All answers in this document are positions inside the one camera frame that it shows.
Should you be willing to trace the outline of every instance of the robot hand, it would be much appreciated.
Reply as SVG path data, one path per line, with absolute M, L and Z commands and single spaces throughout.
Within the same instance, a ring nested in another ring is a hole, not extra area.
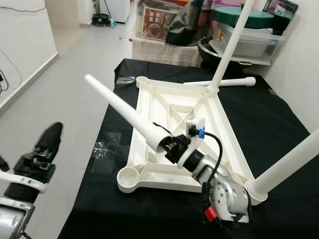
M 0 181 L 10 182 L 0 197 L 0 238 L 18 239 L 24 232 L 39 193 L 45 193 L 56 166 L 51 164 L 61 142 L 63 125 L 53 124 L 42 135 L 31 153 L 23 155 L 14 167 L 14 175 L 6 173 L 8 164 L 0 158 Z

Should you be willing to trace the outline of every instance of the white bracket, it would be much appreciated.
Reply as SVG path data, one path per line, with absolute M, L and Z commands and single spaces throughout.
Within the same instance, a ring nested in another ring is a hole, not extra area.
M 205 127 L 205 118 L 200 119 L 192 119 L 186 121 L 186 131 L 188 132 L 188 127 L 194 125 L 196 126 L 197 130 L 203 129 Z M 187 159 L 190 157 L 190 155 L 198 149 L 200 144 L 203 142 L 203 138 L 199 138 L 198 135 L 195 137 L 192 137 L 192 141 L 190 145 L 188 146 L 187 150 L 184 152 L 184 154 L 179 159 L 177 166 L 179 169 L 182 169 L 184 167 L 184 163 L 187 161 Z
M 22 184 L 30 188 L 34 188 L 38 190 L 40 193 L 45 193 L 48 188 L 47 184 L 41 183 L 32 178 L 6 173 L 1 170 L 0 170 L 0 181 Z

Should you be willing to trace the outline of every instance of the plastic wrapper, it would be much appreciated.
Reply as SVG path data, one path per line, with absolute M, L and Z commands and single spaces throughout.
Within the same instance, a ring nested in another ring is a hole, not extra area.
M 135 76 L 119 77 L 116 84 L 133 84 L 136 85 Z
M 95 158 L 92 173 L 113 172 L 114 162 L 119 154 L 121 135 L 121 133 L 106 132 L 101 140 L 95 143 L 92 152 L 92 157 Z

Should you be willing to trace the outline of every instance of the black cloth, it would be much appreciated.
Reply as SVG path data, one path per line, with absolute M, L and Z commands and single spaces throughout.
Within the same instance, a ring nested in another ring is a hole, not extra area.
M 116 78 L 118 76 L 121 81 L 123 77 L 146 76 L 183 83 L 208 81 L 213 73 L 200 68 L 125 59 L 116 70 Z M 257 177 L 309 133 L 285 101 L 272 94 L 262 77 L 255 77 L 255 86 L 222 87 L 218 96 L 246 160 Z M 134 83 L 119 82 L 114 92 L 136 107 L 138 89 Z M 97 158 L 96 151 L 93 151 L 60 239 L 268 238 L 270 235 L 310 238 L 313 232 L 318 231 L 317 158 L 271 191 L 267 201 L 254 206 L 252 223 L 229 225 L 227 228 L 231 230 L 221 231 L 215 224 L 203 223 L 204 204 L 200 194 L 150 188 L 138 188 L 130 194 L 120 192 L 116 176 L 127 163 L 132 130 L 109 106 L 96 145 L 117 143 L 101 158 Z M 99 159 L 108 162 L 105 172 L 95 170 Z

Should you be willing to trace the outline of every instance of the blue connector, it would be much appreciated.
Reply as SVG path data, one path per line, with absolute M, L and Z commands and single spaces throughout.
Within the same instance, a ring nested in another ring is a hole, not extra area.
M 203 129 L 199 130 L 198 137 L 199 138 L 204 138 L 205 137 L 205 127 Z

